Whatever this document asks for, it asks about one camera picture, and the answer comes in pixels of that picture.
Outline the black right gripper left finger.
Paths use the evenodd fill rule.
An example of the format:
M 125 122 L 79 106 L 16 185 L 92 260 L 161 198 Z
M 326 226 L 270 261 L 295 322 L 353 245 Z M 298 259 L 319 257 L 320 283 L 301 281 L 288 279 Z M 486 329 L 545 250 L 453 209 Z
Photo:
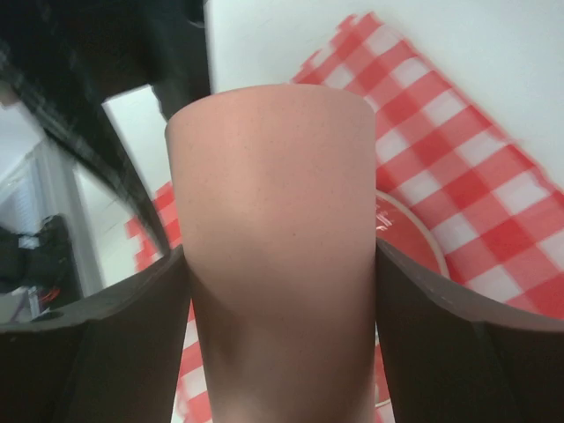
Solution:
M 1 327 L 3 422 L 168 422 L 188 321 L 182 248 L 96 294 Z

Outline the red white checkered cloth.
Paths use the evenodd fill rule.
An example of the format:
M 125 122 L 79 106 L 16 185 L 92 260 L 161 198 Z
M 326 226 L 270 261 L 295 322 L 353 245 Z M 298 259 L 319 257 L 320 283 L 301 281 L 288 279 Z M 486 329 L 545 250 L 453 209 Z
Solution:
M 375 207 L 382 192 L 438 242 L 449 280 L 563 323 L 563 194 L 502 129 L 375 15 L 350 16 L 289 85 L 360 96 L 375 114 Z M 190 422 L 216 422 L 194 317 L 179 398 Z M 375 404 L 378 397 L 375 384 Z M 370 422 L 398 422 L 390 408 Z

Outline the red teal ceramic plate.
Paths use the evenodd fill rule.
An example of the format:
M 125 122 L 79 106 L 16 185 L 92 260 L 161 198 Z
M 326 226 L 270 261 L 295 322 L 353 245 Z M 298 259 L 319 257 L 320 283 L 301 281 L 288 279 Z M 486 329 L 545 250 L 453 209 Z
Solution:
M 442 339 L 462 324 L 445 308 L 439 289 L 449 271 L 438 242 L 425 225 L 392 196 L 376 194 L 375 409 L 389 418 L 416 422 L 439 415 L 454 348 Z

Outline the salmon pink plastic cup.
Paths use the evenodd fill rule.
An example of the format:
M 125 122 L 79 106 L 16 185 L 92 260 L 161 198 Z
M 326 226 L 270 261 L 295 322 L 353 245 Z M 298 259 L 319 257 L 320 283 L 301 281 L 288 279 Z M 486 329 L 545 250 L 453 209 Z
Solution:
M 320 85 L 217 93 L 168 158 L 216 422 L 375 417 L 375 114 Z

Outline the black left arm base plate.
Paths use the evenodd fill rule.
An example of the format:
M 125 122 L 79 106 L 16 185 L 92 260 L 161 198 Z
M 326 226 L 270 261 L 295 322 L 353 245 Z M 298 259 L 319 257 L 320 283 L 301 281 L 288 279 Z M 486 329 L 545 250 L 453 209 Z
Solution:
M 63 215 L 47 217 L 36 234 L 1 228 L 1 292 L 22 286 L 78 291 L 71 236 Z

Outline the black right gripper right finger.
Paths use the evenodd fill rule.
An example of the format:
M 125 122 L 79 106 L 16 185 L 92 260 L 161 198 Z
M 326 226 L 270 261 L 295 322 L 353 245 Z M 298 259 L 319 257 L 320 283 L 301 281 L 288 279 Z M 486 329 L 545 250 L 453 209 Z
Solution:
M 563 323 L 376 245 L 376 328 L 398 422 L 560 422 Z

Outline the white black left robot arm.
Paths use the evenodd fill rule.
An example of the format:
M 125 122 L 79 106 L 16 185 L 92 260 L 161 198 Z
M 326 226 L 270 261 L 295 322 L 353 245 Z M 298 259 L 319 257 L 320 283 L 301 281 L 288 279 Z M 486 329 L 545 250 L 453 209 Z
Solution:
M 149 85 L 170 118 L 208 96 L 204 3 L 4 1 L 1 79 L 167 254 L 166 231 L 103 104 Z

